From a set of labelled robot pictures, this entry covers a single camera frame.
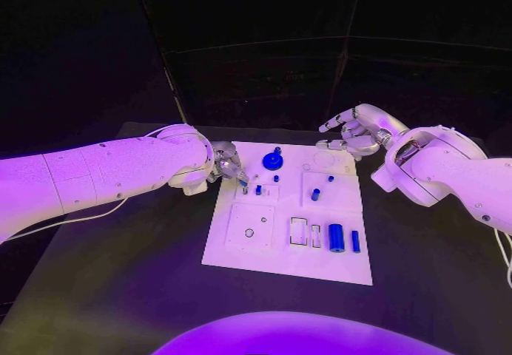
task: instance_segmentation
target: table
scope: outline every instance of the table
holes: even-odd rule
[[[160,126],[127,123],[119,138]],[[212,141],[338,137],[196,128]],[[107,217],[61,226],[2,324],[0,354],[149,354],[207,322],[258,311],[331,315],[457,354],[504,354],[512,290],[494,231],[455,197],[426,208],[388,194],[371,180],[382,161],[380,152],[357,164],[374,286],[204,266],[220,181],[192,197],[165,186]]]

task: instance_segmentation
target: black table surface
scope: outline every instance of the black table surface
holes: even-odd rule
[[[127,123],[119,138],[160,126]],[[339,137],[196,128],[212,141]],[[382,161],[380,152],[357,163],[374,286],[202,265],[220,181],[191,197],[165,186],[61,226],[2,324],[0,354],[149,354],[207,322],[258,311],[331,315],[456,354],[505,354],[512,290],[494,231],[453,196],[426,208],[387,193],[371,180]]]

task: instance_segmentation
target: white board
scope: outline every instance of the white board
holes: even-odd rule
[[[372,285],[359,179],[351,154],[315,146],[234,144],[251,182],[247,194],[237,180],[222,182],[204,265]],[[277,146],[284,164],[270,171],[263,159]],[[318,201],[312,200],[315,189],[320,189]],[[342,253],[331,251],[329,224],[344,227]],[[359,253],[354,252],[352,231],[358,231]]]

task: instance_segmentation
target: dark background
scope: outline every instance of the dark background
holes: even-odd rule
[[[507,0],[143,2],[2,3],[2,157],[179,122],[175,96],[191,124],[308,130],[368,102],[512,154]],[[0,319],[54,233],[0,245]]]

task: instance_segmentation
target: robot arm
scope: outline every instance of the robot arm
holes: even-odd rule
[[[160,188],[186,195],[207,180],[248,177],[235,146],[179,124],[139,137],[0,160],[0,243],[32,224]]]
[[[320,126],[345,124],[344,140],[319,141],[323,149],[346,150],[357,160],[384,145],[384,165],[372,180],[430,207],[455,194],[472,216],[512,234],[512,158],[488,159],[475,142],[443,126],[410,130],[378,107],[362,104]]]

